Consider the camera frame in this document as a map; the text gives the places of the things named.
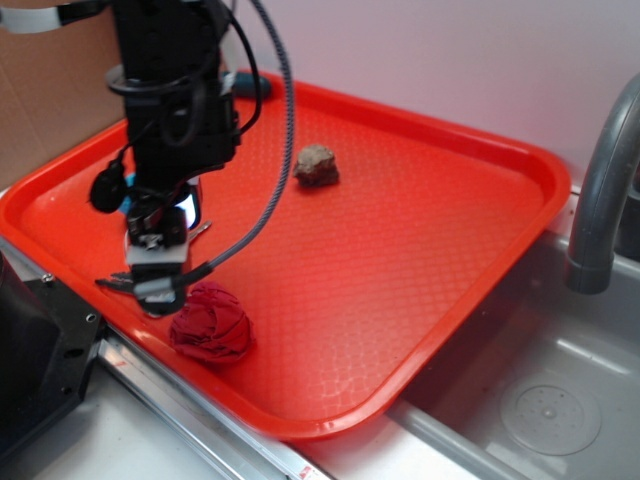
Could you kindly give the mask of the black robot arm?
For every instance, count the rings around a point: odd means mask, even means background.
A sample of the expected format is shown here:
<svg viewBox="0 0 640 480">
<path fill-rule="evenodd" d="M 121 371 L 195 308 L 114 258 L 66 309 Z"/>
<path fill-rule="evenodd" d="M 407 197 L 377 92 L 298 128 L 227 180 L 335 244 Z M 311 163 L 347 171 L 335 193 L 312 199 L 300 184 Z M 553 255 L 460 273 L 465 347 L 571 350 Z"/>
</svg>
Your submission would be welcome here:
<svg viewBox="0 0 640 480">
<path fill-rule="evenodd" d="M 129 274 L 105 288 L 136 298 L 153 317 L 186 302 L 188 220 L 181 204 L 202 174 L 235 155 L 241 131 L 220 64 L 232 15 L 219 1 L 77 1 L 44 8 L 5 7 L 13 34 L 49 32 L 114 14 L 121 62 L 106 76 L 124 103 L 127 141 L 90 190 L 103 213 L 126 212 Z"/>
</svg>

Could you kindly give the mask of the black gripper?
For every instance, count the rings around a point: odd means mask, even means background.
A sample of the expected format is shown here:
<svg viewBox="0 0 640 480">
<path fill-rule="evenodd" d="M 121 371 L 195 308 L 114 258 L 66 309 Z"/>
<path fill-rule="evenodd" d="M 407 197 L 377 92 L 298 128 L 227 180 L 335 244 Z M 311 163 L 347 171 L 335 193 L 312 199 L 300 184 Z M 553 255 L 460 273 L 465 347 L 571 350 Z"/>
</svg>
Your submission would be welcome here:
<svg viewBox="0 0 640 480">
<path fill-rule="evenodd" d="M 201 221 L 200 181 L 191 179 L 175 191 L 159 192 L 136 184 L 132 204 L 125 215 L 128 239 L 132 246 L 147 250 L 182 245 L 188 230 Z M 187 293 L 183 275 L 143 272 L 133 274 L 133 295 L 150 316 L 167 316 L 180 311 Z"/>
</svg>

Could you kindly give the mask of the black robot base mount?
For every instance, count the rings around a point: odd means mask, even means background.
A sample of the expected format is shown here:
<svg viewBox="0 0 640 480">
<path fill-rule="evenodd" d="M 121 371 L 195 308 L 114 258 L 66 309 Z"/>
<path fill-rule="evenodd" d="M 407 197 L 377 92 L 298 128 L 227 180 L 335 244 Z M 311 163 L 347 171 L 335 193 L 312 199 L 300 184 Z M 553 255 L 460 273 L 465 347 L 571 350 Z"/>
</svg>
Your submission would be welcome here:
<svg viewBox="0 0 640 480">
<path fill-rule="evenodd" d="M 59 280 L 22 280 L 1 258 L 1 461 L 82 403 L 102 315 Z"/>
</svg>

